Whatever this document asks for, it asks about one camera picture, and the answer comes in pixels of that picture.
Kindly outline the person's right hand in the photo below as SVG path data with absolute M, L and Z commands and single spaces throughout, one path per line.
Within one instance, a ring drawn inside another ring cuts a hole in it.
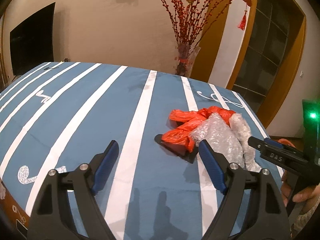
M 289 201 L 289 195 L 292 190 L 287 183 L 287 171 L 283 173 L 281 181 L 283 182 L 280 188 L 281 196 L 282 196 L 284 205 L 287 206 L 287 203 Z M 314 207 L 318 199 L 319 199 L 319 185 L 306 187 L 302 191 L 299 191 L 297 194 L 295 194 L 292 200 L 295 203 L 304 203 L 304 206 L 300 212 L 301 215 L 304 215 Z

